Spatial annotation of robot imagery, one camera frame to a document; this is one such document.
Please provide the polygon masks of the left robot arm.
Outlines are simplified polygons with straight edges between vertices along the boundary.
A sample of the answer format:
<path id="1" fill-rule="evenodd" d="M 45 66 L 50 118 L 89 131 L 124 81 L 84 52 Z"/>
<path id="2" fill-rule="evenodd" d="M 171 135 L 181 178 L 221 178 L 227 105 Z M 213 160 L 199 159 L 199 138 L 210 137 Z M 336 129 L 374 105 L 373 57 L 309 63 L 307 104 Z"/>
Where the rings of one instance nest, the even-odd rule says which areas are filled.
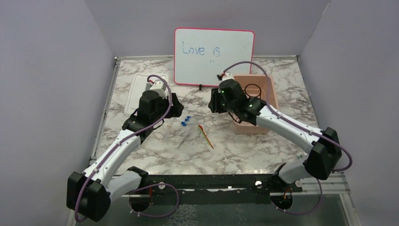
<path id="1" fill-rule="evenodd" d="M 101 220 L 110 205 L 127 192 L 143 193 L 148 187 L 148 172 L 129 168 L 116 177 L 125 159 L 154 131 L 165 118 L 180 117 L 184 107 L 176 93 L 163 97 L 157 91 L 142 93 L 138 109 L 124 122 L 112 145 L 82 173 L 73 172 L 67 180 L 66 206 L 74 211 L 77 222 Z"/>

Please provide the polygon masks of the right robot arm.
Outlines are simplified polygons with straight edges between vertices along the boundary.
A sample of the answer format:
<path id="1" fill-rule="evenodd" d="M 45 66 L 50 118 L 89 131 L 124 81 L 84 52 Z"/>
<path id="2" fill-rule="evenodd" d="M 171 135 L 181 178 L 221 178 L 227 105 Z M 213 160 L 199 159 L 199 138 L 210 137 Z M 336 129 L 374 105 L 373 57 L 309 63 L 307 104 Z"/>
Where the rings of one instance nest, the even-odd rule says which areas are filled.
<path id="1" fill-rule="evenodd" d="M 334 129 L 322 130 L 285 116 L 266 101 L 248 97 L 234 79 L 224 80 L 211 90 L 208 107 L 213 113 L 229 113 L 240 122 L 268 128 L 307 153 L 301 159 L 284 163 L 273 173 L 271 185 L 276 191 L 282 192 L 303 178 L 328 179 L 342 156 Z"/>

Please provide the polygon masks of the black wire ring stand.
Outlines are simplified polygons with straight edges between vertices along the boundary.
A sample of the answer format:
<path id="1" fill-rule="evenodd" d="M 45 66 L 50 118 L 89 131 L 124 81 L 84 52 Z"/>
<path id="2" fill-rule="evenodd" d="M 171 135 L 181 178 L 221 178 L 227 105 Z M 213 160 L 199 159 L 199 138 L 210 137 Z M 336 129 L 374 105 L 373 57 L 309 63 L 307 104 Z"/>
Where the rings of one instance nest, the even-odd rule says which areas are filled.
<path id="1" fill-rule="evenodd" d="M 250 83 L 250 84 L 246 85 L 244 87 L 243 91 L 246 94 L 246 96 L 249 98 L 253 98 L 253 97 L 261 98 L 261 96 L 262 96 L 262 89 L 254 83 Z"/>

